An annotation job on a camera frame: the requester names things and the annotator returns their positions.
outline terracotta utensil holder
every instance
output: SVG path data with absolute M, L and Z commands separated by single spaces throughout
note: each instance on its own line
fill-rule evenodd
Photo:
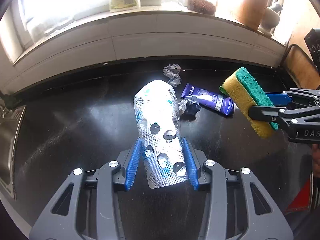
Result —
M 243 0 L 232 12 L 232 17 L 243 25 L 258 30 L 268 0 Z

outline stainless steel sink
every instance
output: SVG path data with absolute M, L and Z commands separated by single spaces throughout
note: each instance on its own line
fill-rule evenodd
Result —
M 14 151 L 25 107 L 18 107 L 14 111 L 0 109 L 0 184 L 12 198 L 15 198 Z

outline yellow and green sponge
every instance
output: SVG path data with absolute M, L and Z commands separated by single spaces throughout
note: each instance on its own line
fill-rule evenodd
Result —
M 244 68 L 239 68 L 220 86 L 222 93 L 229 95 L 240 111 L 250 121 L 252 128 L 262 138 L 271 136 L 278 129 L 277 123 L 252 120 L 248 111 L 251 106 L 274 106 L 258 82 Z

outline black countertop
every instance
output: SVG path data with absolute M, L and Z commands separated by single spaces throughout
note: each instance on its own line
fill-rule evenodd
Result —
M 224 67 L 228 63 L 217 61 L 193 69 L 194 62 L 192 66 L 188 62 L 178 62 L 186 69 L 181 73 L 182 84 L 175 88 L 178 100 L 187 82 L 218 92 L 241 66 L 233 63 L 231 71 Z M 17 201 L 9 201 L 31 226 L 73 169 L 100 168 L 135 142 L 134 95 L 152 80 L 168 80 L 162 72 L 166 63 L 158 61 L 156 66 L 62 86 L 25 102 L 15 154 Z M 286 89 L 271 69 L 251 67 L 249 71 L 266 92 Z M 269 139 L 259 138 L 239 110 L 225 117 L 203 107 L 196 119 L 181 119 L 181 133 L 195 149 L 225 168 L 249 167 L 282 211 L 311 172 L 307 145 L 289 143 L 281 130 Z M 197 239 L 205 193 L 194 191 L 188 181 L 150 189 L 140 160 L 131 190 L 118 196 L 127 240 Z

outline purple tube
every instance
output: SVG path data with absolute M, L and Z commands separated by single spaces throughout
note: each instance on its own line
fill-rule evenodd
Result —
M 196 96 L 201 105 L 207 106 L 225 115 L 233 114 L 233 100 L 225 95 L 216 94 L 187 83 L 181 98 Z

